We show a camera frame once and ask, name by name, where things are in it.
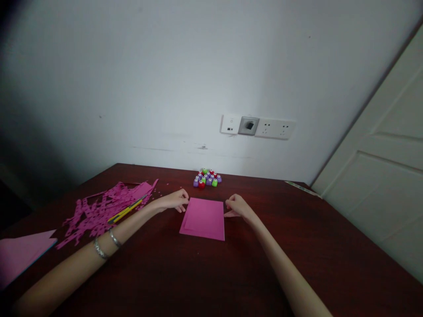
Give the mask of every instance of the right hand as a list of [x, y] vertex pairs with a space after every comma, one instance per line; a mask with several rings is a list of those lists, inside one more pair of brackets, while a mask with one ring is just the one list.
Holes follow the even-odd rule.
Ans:
[[246, 201], [238, 194], [233, 194], [226, 201], [226, 208], [231, 210], [224, 214], [226, 218], [241, 216], [244, 220], [251, 220], [256, 215]]

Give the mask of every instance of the white door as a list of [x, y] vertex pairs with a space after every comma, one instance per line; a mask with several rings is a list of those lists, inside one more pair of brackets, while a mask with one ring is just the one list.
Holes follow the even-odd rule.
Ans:
[[423, 27], [312, 188], [423, 283]]

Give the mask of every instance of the pink paper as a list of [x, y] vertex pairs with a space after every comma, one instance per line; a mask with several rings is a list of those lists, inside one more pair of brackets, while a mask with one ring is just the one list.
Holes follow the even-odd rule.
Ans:
[[0, 241], [0, 289], [5, 289], [31, 264], [50, 249], [57, 239], [55, 230]]
[[191, 198], [179, 233], [225, 241], [223, 203]]

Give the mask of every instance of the wall socket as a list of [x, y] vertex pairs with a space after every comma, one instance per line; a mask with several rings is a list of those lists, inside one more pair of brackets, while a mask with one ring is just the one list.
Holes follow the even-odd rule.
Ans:
[[295, 121], [260, 118], [256, 137], [287, 140], [295, 129]]
[[235, 114], [224, 114], [221, 133], [238, 134], [239, 124], [241, 123], [241, 116]]

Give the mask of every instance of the bracelet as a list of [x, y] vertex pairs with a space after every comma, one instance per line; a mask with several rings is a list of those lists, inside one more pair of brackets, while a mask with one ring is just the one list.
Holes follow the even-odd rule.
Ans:
[[113, 232], [111, 231], [111, 228], [109, 229], [109, 234], [111, 239], [113, 240], [113, 242], [116, 244], [116, 246], [119, 249], [122, 246], [122, 244], [115, 238], [115, 236], [113, 235]]
[[109, 257], [100, 249], [100, 246], [98, 245], [98, 240], [97, 240], [97, 238], [94, 240], [94, 247], [95, 247], [95, 249], [96, 249], [96, 251], [97, 251], [97, 253], [98, 253], [98, 255], [102, 258], [102, 259], [104, 259], [104, 260], [107, 260], [107, 259], [109, 259]]

